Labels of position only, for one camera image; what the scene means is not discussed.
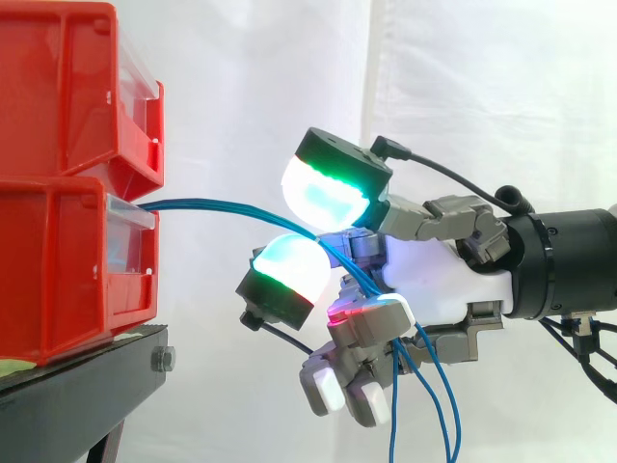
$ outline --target black metal shelf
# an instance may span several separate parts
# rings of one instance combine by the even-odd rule
[[[90,449],[89,462],[114,461],[124,418],[166,379],[158,362],[167,326],[129,334],[135,336],[2,378],[2,461],[72,463]]]

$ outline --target white wall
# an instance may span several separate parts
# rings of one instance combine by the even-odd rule
[[[395,137],[488,189],[519,185],[541,211],[617,202],[617,33],[604,5],[382,0],[371,22],[367,0],[114,3],[166,86],[166,187],[152,198],[247,202],[293,218],[280,178],[316,125],[350,140],[361,128]],[[411,199],[464,192],[419,167],[395,169],[394,190]],[[281,231],[163,214],[157,321],[170,324],[178,359],[127,420],[120,463],[386,461],[387,428],[314,417],[297,380],[303,355],[237,321],[251,250]],[[311,346],[327,339],[335,287],[298,335]],[[463,416],[459,461],[615,460],[614,407],[539,326],[480,335],[480,362],[446,371]],[[426,393],[407,377],[400,394],[397,460],[443,461]]]

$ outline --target robotic hand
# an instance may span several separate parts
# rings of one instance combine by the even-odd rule
[[[420,205],[389,195],[389,157],[437,169],[477,196],[447,196]],[[387,422],[384,388],[392,383],[393,340],[403,337],[417,365],[431,362],[422,338],[404,337],[417,321],[441,362],[476,361],[477,333],[502,329],[503,316],[540,320],[554,337],[559,335],[553,327],[572,337],[574,346],[566,343],[566,348],[617,403],[617,385],[589,365],[592,353],[612,359],[600,349],[599,338],[602,329],[614,331],[612,325],[592,316],[617,308],[617,206],[535,214],[514,187],[502,187],[493,197],[383,137],[362,150],[313,128],[282,186],[297,215],[330,231],[320,239],[385,293],[366,298],[353,276],[343,277],[339,298],[328,310],[332,341],[310,354],[300,371],[316,415],[346,404],[363,426]],[[496,218],[489,203],[511,216]],[[337,266],[330,256],[330,267]],[[264,320],[300,329],[312,304],[302,297],[272,296],[272,291],[264,296],[263,278],[255,283],[252,272],[255,266],[238,288],[248,303],[242,321],[253,329]],[[414,313],[407,301],[413,302]],[[553,315],[563,322],[546,318]]]

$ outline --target green led light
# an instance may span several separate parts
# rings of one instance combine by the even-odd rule
[[[369,204],[358,188],[324,176],[296,156],[282,176],[282,194],[298,217],[324,232],[350,228]]]
[[[314,241],[299,234],[284,234],[265,247],[253,269],[293,289],[313,305],[330,279],[330,260]]]

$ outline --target blue cable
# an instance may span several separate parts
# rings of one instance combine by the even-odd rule
[[[248,204],[232,203],[232,202],[218,201],[218,200],[207,200],[207,199],[200,199],[200,198],[163,200],[163,201],[157,201],[157,202],[148,203],[148,204],[140,204],[140,207],[143,208],[144,210],[172,210],[172,209],[212,210],[212,211],[227,212],[227,213],[232,213],[232,214],[239,214],[239,215],[244,215],[247,217],[253,217],[255,219],[261,220],[263,222],[267,222],[272,225],[278,225],[290,231],[296,232],[302,236],[305,236],[308,239],[316,241],[323,249],[325,249],[328,253],[330,253],[331,256],[333,256],[336,260],[338,260],[340,264],[343,266],[343,268],[345,268],[345,270],[347,270],[349,274],[356,279],[356,281],[358,282],[358,284],[360,285],[362,289],[362,292],[366,295],[366,297],[370,297],[371,295],[382,294],[382,291],[375,285],[375,283],[368,277],[368,275],[366,275],[353,261],[351,261],[344,255],[342,255],[340,252],[338,252],[336,249],[334,249],[329,244],[322,242],[314,233],[291,222],[290,220],[287,220],[281,216],[268,212],[264,209],[260,209],[259,207],[254,207]],[[443,384],[445,385],[445,388],[448,392],[448,397],[450,398],[450,403],[452,405],[452,410],[454,412],[454,419],[456,422],[456,429],[457,429],[456,445],[455,445],[454,455],[451,460],[451,462],[454,463],[456,462],[456,458],[458,457],[459,449],[461,446],[461,440],[460,440],[461,425],[460,425],[460,417],[458,413],[458,408],[456,406],[456,400],[454,398],[454,393],[452,393],[452,389],[450,388],[450,385],[447,381],[447,377],[445,376],[445,373],[443,372],[443,369],[439,363],[437,354],[435,353],[435,350],[433,349],[431,342],[428,339],[428,336],[426,335],[426,333],[424,332],[424,330],[418,323],[416,324],[416,328],[420,332],[420,335],[422,336],[422,338],[424,339],[424,342],[427,345],[427,348],[429,350],[431,358],[433,359],[433,362],[435,362],[435,366],[437,367],[440,377],[442,378]],[[450,463],[447,431],[445,430],[442,407],[439,404],[439,401],[437,400],[437,396],[435,395],[435,392],[431,389],[428,382],[426,382],[424,377],[420,374],[419,369],[417,369],[416,365],[414,364],[414,361],[409,356],[409,353],[407,352],[407,350],[400,344],[400,341],[395,340],[393,344],[394,344],[394,353],[397,351],[400,351],[403,354],[410,368],[414,371],[414,373],[416,374],[416,376],[418,377],[418,379],[420,380],[424,388],[428,391],[428,393],[433,398],[433,401],[438,410],[438,415],[440,416],[440,423],[442,424],[443,437],[444,437],[444,441],[446,442],[446,454],[448,457],[447,461],[448,463]],[[392,382],[394,387],[392,390],[392,430],[391,430],[391,435],[390,435],[390,451],[389,451],[389,458],[390,458],[390,462],[392,463],[393,463],[393,458],[394,458],[394,443],[395,443],[395,438],[396,438],[396,404],[398,400],[397,379],[398,379],[398,355],[395,356],[394,378]]]
[[[437,357],[437,352],[433,348],[433,344],[429,339],[428,335],[422,328],[419,323],[416,323],[416,329],[420,333],[420,336],[424,340],[426,344],[426,348],[428,349],[428,353],[433,359],[433,363],[437,368],[437,372],[440,374],[442,378],[443,386],[447,391],[447,396],[450,399],[450,405],[452,406],[452,414],[454,415],[454,425],[456,427],[456,442],[454,444],[454,453],[452,453],[452,463],[455,463],[457,458],[459,457],[459,451],[461,450],[461,416],[459,414],[459,407],[456,405],[456,398],[454,397],[454,393],[452,392],[452,388],[450,387],[450,383],[447,380],[447,376],[445,376],[445,372],[443,371],[442,364],[440,364],[440,359]]]
[[[339,253],[328,243],[322,242],[317,236],[307,229],[287,220],[281,216],[254,207],[248,204],[232,203],[228,201],[207,200],[199,198],[187,198],[180,200],[163,200],[154,203],[140,204],[140,207],[145,210],[173,210],[173,209],[188,209],[188,210],[212,210],[219,212],[228,212],[232,214],[245,215],[255,219],[267,222],[269,224],[278,225],[280,227],[291,230],[305,236],[308,239],[316,241],[319,245],[330,253],[340,264],[353,276],[360,285],[362,292],[370,297],[371,295],[379,295],[381,291],[375,283],[351,260]]]
[[[442,410],[442,405],[440,404],[440,400],[437,398],[437,395],[435,394],[435,391],[433,391],[433,388],[431,388],[431,386],[428,384],[428,381],[426,381],[422,373],[420,373],[420,370],[417,367],[416,362],[414,362],[414,360],[409,355],[409,352],[407,352],[407,349],[401,343],[401,341],[394,340],[392,343],[396,346],[398,351],[403,355],[403,357],[405,358],[405,361],[407,362],[407,365],[409,365],[409,368],[412,369],[414,374],[417,376],[417,379],[420,381],[420,383],[422,383],[422,386],[424,386],[424,389],[426,389],[428,394],[433,399],[433,403],[435,404],[435,408],[437,410],[437,416],[440,419],[440,426],[442,427],[443,443],[445,445],[445,461],[447,463],[453,462],[454,460],[450,458],[450,440],[447,436],[447,426],[445,425],[445,418],[443,417],[443,410]]]
[[[392,359],[393,359],[393,371],[392,371],[392,407],[391,407],[391,428],[389,432],[389,463],[394,463],[394,447],[396,444],[396,408],[398,407],[398,345],[396,342],[392,343]]]

